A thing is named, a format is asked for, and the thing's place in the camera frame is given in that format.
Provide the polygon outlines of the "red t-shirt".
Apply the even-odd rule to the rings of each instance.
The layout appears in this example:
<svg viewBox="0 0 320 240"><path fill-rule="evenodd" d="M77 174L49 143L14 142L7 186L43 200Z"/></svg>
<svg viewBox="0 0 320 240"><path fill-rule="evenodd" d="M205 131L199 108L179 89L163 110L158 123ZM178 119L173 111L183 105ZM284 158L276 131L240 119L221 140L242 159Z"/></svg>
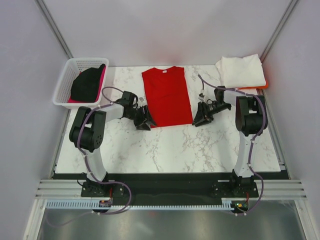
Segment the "red t-shirt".
<svg viewBox="0 0 320 240"><path fill-rule="evenodd" d="M141 75L148 109L157 127L188 125L193 122L183 67L153 67Z"/></svg>

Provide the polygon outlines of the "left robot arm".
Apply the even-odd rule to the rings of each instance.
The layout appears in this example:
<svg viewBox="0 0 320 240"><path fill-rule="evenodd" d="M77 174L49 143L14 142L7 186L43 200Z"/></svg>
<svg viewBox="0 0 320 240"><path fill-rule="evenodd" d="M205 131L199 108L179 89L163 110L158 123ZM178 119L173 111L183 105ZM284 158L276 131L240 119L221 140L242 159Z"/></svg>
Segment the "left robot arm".
<svg viewBox="0 0 320 240"><path fill-rule="evenodd" d="M86 178L82 184L82 197L111 198L115 187L124 190L123 183L109 180L100 150L106 123L122 118L132 120L137 130L149 131L157 125L148 106L139 106L138 96L129 91L123 91L121 98L110 104L93 109L81 106L77 110L69 132L69 140L84 158Z"/></svg>

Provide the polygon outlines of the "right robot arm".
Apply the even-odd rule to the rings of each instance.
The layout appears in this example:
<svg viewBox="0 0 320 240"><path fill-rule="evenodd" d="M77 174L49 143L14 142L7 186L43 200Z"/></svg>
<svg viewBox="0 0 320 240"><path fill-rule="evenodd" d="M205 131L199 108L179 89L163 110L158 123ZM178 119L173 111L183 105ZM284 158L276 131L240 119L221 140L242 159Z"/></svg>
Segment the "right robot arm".
<svg viewBox="0 0 320 240"><path fill-rule="evenodd" d="M192 125L207 125L214 120L215 114L230 110L234 106L239 151L229 180L214 182L213 193L222 198L256 198L259 194L254 180L254 176L258 175L254 171L255 146L268 126L265 97L223 86L215 88L214 95L215 100L210 103L203 99L197 103Z"/></svg>

